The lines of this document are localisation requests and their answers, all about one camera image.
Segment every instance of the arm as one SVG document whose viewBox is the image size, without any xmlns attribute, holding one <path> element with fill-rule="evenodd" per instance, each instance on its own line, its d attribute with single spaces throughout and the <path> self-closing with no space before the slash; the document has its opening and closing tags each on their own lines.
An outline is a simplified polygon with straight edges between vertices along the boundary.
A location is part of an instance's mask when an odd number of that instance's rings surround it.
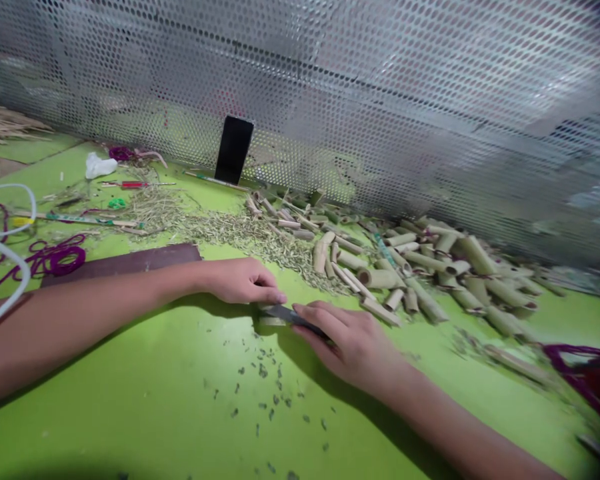
<svg viewBox="0 0 600 480">
<path fill-rule="evenodd" d="M 0 320 L 0 399 L 136 318 L 201 292 L 228 303 L 286 301 L 254 259 L 184 263 L 26 293 Z"/>
<path fill-rule="evenodd" d="M 466 478 L 559 479 L 556 472 L 464 410 L 411 366 L 370 314 L 325 302 L 294 305 L 337 344 L 294 327 L 328 369 L 394 410 Z"/>
</svg>

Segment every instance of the hand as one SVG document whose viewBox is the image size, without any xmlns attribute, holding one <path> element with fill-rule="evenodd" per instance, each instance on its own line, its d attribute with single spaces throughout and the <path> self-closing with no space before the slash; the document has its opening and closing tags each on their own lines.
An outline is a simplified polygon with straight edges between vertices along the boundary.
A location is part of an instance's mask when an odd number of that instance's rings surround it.
<svg viewBox="0 0 600 480">
<path fill-rule="evenodd" d="M 354 387 L 388 402 L 409 364 L 375 318 L 366 312 L 344 310 L 323 301 L 296 304 L 293 309 L 335 342 L 336 346 L 330 347 L 308 329 L 293 327 L 329 370 Z"/>
<path fill-rule="evenodd" d="M 273 274 L 254 258 L 208 263 L 205 290 L 227 303 L 285 303 Z"/>
</svg>

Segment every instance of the perforated metal sheet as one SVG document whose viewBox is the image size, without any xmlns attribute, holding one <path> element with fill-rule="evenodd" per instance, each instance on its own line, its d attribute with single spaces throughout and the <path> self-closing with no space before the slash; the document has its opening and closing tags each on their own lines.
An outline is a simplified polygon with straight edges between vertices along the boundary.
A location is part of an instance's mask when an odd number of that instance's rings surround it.
<svg viewBox="0 0 600 480">
<path fill-rule="evenodd" d="M 600 264 L 600 2 L 0 0 L 0 103 Z"/>
</svg>

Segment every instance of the white cable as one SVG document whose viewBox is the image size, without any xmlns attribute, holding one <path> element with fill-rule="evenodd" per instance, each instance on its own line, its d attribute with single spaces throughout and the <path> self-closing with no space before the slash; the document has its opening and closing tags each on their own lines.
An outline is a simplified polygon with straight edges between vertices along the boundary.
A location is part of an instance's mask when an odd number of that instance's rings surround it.
<svg viewBox="0 0 600 480">
<path fill-rule="evenodd" d="M 0 185 L 0 188 L 5 188 L 5 187 L 22 187 L 27 191 L 27 193 L 29 194 L 29 197 L 31 199 L 31 220 L 33 222 L 35 220 L 35 216 L 36 216 L 36 205 L 35 205 L 35 197 L 33 196 L 33 192 L 31 191 L 31 189 L 28 186 L 23 185 L 21 183 L 5 183 L 4 185 Z M 18 232 L 30 227 L 32 222 L 26 223 L 22 227 L 16 228 L 14 230 L 0 232 L 0 237 L 4 237 L 5 235 L 11 235 L 13 233 L 18 233 Z M 27 265 L 27 262 L 22 260 L 22 258 L 20 258 L 20 256 L 18 254 L 16 254 L 16 252 L 14 252 L 10 248 L 8 248 L 6 245 L 3 245 L 2 243 L 0 243 L 0 253 L 4 253 L 5 256 L 7 256 L 8 258 L 10 258 L 14 262 L 16 262 L 16 264 L 18 264 L 18 266 L 20 267 L 20 272 L 22 272 L 22 281 L 20 282 L 20 285 L 18 285 L 18 288 L 16 288 L 16 290 L 15 290 L 15 292 L 13 292 L 12 296 L 10 296 L 6 302 L 4 302 L 2 305 L 0 305 L 0 317 L 2 317 L 2 315 L 4 315 L 5 312 L 7 310 L 9 310 L 15 302 L 18 301 L 18 299 L 20 298 L 22 293 L 27 288 L 27 285 L 29 284 L 29 280 L 31 280 L 31 270 L 30 270 L 29 266 Z"/>
<path fill-rule="evenodd" d="M 0 185 L 0 188 L 6 188 L 6 187 L 21 187 L 24 188 L 24 190 L 27 191 L 27 193 L 29 194 L 29 199 L 31 200 L 31 222 L 30 223 L 26 223 L 24 224 L 22 227 L 18 227 L 16 229 L 13 230 L 9 230 L 6 232 L 1 232 L 0 231 L 0 237 L 4 237 L 5 235 L 12 235 L 14 233 L 18 233 L 26 228 L 29 228 L 29 226 L 31 225 L 31 223 L 33 223 L 35 221 L 35 216 L 37 214 L 37 206 L 35 204 L 35 196 L 33 195 L 33 192 L 31 191 L 31 189 L 26 186 L 23 185 L 22 183 L 5 183 L 3 185 Z"/>
</svg>

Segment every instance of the knife blade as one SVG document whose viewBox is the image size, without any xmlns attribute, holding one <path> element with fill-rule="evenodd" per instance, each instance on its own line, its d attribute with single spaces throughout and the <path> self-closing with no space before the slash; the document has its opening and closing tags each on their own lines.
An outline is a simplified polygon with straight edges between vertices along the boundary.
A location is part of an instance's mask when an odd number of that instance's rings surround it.
<svg viewBox="0 0 600 480">
<path fill-rule="evenodd" d="M 298 315 L 294 310 L 288 309 L 282 305 L 274 305 L 272 307 L 266 307 L 263 309 L 267 312 L 267 315 L 272 317 L 277 317 L 280 320 L 284 320 L 287 323 L 291 323 L 292 325 L 299 325 L 308 330 L 314 332 L 318 337 L 322 338 L 325 341 L 330 341 L 329 336 L 324 333 L 320 328 L 316 327 L 314 324 L 309 323 L 304 320 L 300 315 Z"/>
</svg>

